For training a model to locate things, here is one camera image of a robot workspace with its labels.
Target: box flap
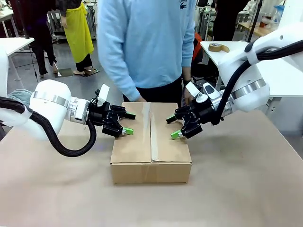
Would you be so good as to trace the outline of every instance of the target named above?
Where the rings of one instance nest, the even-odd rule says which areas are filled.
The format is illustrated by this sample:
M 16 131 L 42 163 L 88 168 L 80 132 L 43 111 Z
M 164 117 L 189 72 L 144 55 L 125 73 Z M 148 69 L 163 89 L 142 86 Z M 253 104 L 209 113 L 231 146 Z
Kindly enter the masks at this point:
M 122 103 L 135 120 L 121 119 L 123 127 L 132 128 L 134 134 L 115 139 L 111 163 L 151 162 L 150 104 Z
M 173 140 L 170 137 L 182 128 L 182 123 L 166 123 L 177 108 L 176 103 L 150 103 L 152 161 L 191 162 L 186 139 Z

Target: white table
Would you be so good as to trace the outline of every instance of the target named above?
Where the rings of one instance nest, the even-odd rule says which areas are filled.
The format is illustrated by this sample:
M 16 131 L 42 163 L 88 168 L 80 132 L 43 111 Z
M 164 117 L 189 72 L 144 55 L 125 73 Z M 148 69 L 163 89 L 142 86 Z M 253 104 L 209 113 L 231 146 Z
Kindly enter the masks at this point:
M 218 66 L 220 59 L 227 53 L 224 51 L 211 52 L 208 50 L 210 43 L 218 43 L 227 46 L 230 51 L 234 51 L 240 48 L 245 48 L 247 42 L 201 42 L 202 48 L 205 53 L 213 60 L 214 64 Z M 283 59 L 276 59 L 270 61 L 262 61 L 257 64 L 257 67 L 265 80 L 270 85 L 270 97 L 273 100 L 270 102 L 268 112 L 273 112 L 276 108 L 277 103 L 282 97 L 303 97 L 303 73 L 297 68 L 293 67 Z M 219 76 L 216 89 L 219 90 L 221 87 L 221 77 Z
M 0 21 L 2 22 L 4 32 L 5 32 L 5 35 L 7 38 L 9 37 L 9 34 L 8 34 L 8 31 L 7 31 L 5 23 L 4 23 L 6 20 L 11 20 L 15 35 L 16 35 L 16 37 L 19 37 L 13 15 L 14 15 L 14 11 L 9 9 L 8 7 L 4 7 L 3 11 L 0 11 Z
M 8 55 L 10 69 L 15 74 L 15 81 L 19 81 L 22 88 L 24 88 L 21 78 L 16 70 L 11 55 L 21 48 L 29 45 L 34 41 L 34 38 L 0 38 L 0 46 L 2 46 Z

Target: packing tape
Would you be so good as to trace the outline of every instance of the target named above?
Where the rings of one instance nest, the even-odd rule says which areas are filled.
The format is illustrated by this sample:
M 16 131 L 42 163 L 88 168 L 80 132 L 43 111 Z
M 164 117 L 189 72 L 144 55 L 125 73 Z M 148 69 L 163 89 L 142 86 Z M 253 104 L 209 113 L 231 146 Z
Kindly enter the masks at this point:
M 225 52 L 229 53 L 229 48 L 227 46 L 224 46 L 221 44 L 209 44 L 208 50 L 211 52 L 225 51 Z

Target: black cable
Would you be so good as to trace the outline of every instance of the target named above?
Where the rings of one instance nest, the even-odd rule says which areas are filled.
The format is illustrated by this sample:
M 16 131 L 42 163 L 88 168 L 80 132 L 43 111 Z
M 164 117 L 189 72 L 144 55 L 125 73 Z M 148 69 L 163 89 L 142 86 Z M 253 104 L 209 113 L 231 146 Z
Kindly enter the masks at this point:
M 29 64 L 25 64 L 25 65 L 18 65 L 18 66 L 15 66 L 15 68 L 20 68 L 20 67 L 23 67 L 23 66 L 27 66 L 27 65 L 32 65 L 33 63 L 29 63 Z
M 12 100 L 10 98 L 3 98 L 0 97 L 0 108 L 10 109 L 14 110 L 17 113 L 23 113 L 24 112 L 24 106 L 15 100 Z M 97 138 L 97 132 L 95 126 L 92 124 L 90 120 L 87 121 L 87 126 L 89 127 L 90 131 L 90 138 L 88 143 L 79 150 L 70 150 L 67 149 L 65 146 L 62 145 L 62 143 L 59 141 L 55 131 L 53 130 L 53 127 L 51 123 L 42 115 L 38 114 L 35 111 L 29 110 L 32 112 L 32 115 L 30 116 L 30 119 L 36 122 L 37 124 L 41 125 L 41 127 L 44 129 L 51 145 L 62 155 L 67 157 L 79 157 L 81 155 L 84 155 L 86 152 L 88 152 L 93 145 L 96 142 Z
M 259 53 L 257 54 L 257 57 L 259 61 L 274 60 L 278 58 L 284 58 L 289 55 L 293 55 L 300 52 L 303 52 L 303 40 L 300 40 L 298 42 L 295 42 L 293 44 L 279 48 L 274 51 Z
M 257 23 L 257 20 L 258 20 L 259 14 L 260 14 L 260 10 L 261 10 L 261 7 L 262 7 L 262 2 L 263 2 L 263 0 L 259 1 L 258 8 L 257 8 L 256 14 L 255 14 L 255 19 L 254 19 L 254 22 L 252 23 L 250 35 L 249 35 L 248 40 L 247 40 L 248 43 L 251 42 L 252 34 L 254 33 L 256 23 Z
M 274 50 L 274 51 L 264 51 L 262 53 L 258 53 L 257 58 L 258 58 L 259 61 L 274 60 L 274 59 L 278 59 L 278 58 L 287 57 L 287 56 L 290 56 L 290 55 L 293 55 L 293 54 L 297 54 L 299 52 L 303 52 L 303 40 L 300 40 L 296 43 L 290 44 L 288 46 L 279 48 L 279 49 Z M 242 75 L 242 73 L 244 73 L 245 70 L 247 70 L 250 66 L 251 66 L 251 64 L 249 63 L 248 60 L 246 60 L 233 73 L 232 77 L 228 81 L 228 84 L 227 84 L 227 86 L 225 88 L 225 91 L 222 95 L 222 99 L 221 99 L 221 101 L 218 105 L 218 108 L 217 108 L 216 112 L 215 112 L 216 116 L 212 120 L 212 125 L 217 125 L 220 122 L 222 113 L 223 113 L 224 108 L 225 108 L 225 105 L 228 101 L 228 98 L 230 97 L 230 95 L 232 93 L 232 90 L 233 90 L 235 84 L 237 83 L 237 81 L 238 81 L 239 77 Z
M 39 83 L 39 81 L 38 81 L 37 72 L 36 72 L 36 69 L 35 69 L 35 66 L 34 66 L 33 55 L 32 55 L 32 48 L 30 48 L 30 47 L 29 47 L 29 51 L 30 51 L 30 56 L 31 56 L 31 58 L 32 58 L 32 65 L 33 65 L 33 68 L 34 68 L 35 77 L 36 77 L 37 84 L 38 84 L 38 83 Z
M 225 91 L 222 95 L 222 99 L 218 105 L 218 108 L 215 112 L 216 116 L 212 120 L 212 125 L 217 125 L 220 123 L 222 113 L 224 111 L 225 105 L 232 93 L 233 88 L 235 87 L 235 84 L 237 83 L 238 79 L 242 75 L 242 73 L 245 72 L 246 69 L 248 69 L 251 66 L 248 60 L 246 60 L 240 67 L 237 68 L 237 70 L 233 73 L 232 77 L 228 81 L 228 84 L 225 88 Z

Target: yellow apron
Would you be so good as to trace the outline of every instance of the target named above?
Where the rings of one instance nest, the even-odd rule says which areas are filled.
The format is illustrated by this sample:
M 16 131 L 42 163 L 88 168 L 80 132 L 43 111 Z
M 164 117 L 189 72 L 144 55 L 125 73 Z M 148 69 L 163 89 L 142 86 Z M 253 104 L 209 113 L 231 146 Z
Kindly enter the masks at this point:
M 83 2 L 79 8 L 66 10 L 67 28 L 64 30 L 76 63 L 83 61 L 89 53 L 94 51 L 86 15 Z

